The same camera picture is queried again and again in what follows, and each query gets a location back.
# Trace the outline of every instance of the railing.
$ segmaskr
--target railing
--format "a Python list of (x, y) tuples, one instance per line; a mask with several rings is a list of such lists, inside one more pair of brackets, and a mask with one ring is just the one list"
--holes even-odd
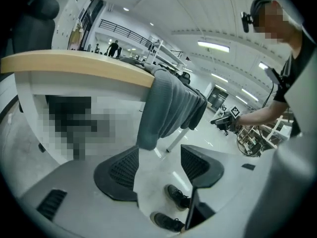
[(136, 41), (137, 43), (142, 44), (143, 46), (149, 48), (152, 45), (152, 42), (150, 42), (148, 39), (145, 39), (144, 37), (142, 37), (141, 35), (123, 27), (123, 26), (119, 26), (117, 24), (114, 24), (110, 21), (106, 21), (106, 20), (101, 20), (100, 24), (99, 24), (100, 28), (109, 30), (111, 32), (123, 35), (133, 41)]
[(183, 55), (182, 51), (171, 50), (171, 52), (176, 55), (178, 58), (181, 58)]

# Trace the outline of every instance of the shoe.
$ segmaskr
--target shoe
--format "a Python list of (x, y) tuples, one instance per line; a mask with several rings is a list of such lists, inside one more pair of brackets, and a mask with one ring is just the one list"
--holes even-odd
[(165, 214), (159, 213), (159, 212), (151, 213), (150, 219), (159, 228), (170, 230), (176, 233), (179, 233), (182, 230), (182, 228), (185, 226), (185, 224), (179, 221), (178, 219), (174, 220), (166, 216)]
[(165, 191), (166, 196), (169, 199), (174, 201), (178, 210), (184, 211), (187, 208), (189, 208), (189, 206), (185, 207), (185, 206), (181, 205), (181, 200), (188, 198), (188, 196), (183, 195), (183, 193), (178, 188), (176, 188), (174, 185), (171, 185), (171, 184), (165, 185), (164, 191)]

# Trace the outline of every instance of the black cap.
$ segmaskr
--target black cap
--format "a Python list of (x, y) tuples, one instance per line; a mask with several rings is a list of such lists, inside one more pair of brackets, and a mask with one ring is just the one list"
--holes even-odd
[(253, 19), (253, 26), (258, 26), (259, 24), (259, 11), (262, 6), (270, 2), (272, 2), (272, 0), (253, 0), (250, 8), (250, 15)]

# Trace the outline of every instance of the black t-shirt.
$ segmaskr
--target black t-shirt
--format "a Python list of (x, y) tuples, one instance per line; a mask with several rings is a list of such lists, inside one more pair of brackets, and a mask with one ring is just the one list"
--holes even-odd
[(112, 43), (110, 44), (110, 51), (114, 52), (114, 51), (116, 51), (118, 48), (119, 48), (118, 43), (112, 42)]
[[(307, 35), (302, 31), (302, 47), (299, 55), (296, 57), (296, 59), (293, 58), (291, 55), (291, 67), (290, 67), (290, 73), (287, 78), (285, 78), (285, 83), (288, 87), (292, 86), (293, 83), (296, 81), (296, 79), (299, 77), (299, 75), (302, 73), (303, 69), (306, 67), (308, 61), (311, 58), (311, 55), (316, 48), (316, 45), (307, 37)], [(288, 68), (290, 59), (287, 60), (285, 63), (283, 70), (281, 72), (281, 75), (284, 73), (285, 68)], [(287, 90), (282, 89), (280, 86), (278, 86), (276, 95), (274, 97), (275, 101), (279, 102), (286, 102), (284, 95), (286, 94)], [(300, 129), (298, 126), (298, 123), (296, 119), (294, 118), (294, 122), (292, 125), (292, 131), (291, 131), (291, 137), (297, 136), (300, 133)]]

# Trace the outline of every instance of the wooden tabletop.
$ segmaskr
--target wooden tabletop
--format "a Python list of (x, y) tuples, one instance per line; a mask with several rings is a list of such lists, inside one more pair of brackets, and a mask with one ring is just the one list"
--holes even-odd
[(1, 59), (1, 73), (62, 71), (116, 79), (151, 87), (154, 77), (146, 71), (108, 56), (85, 51), (40, 50)]

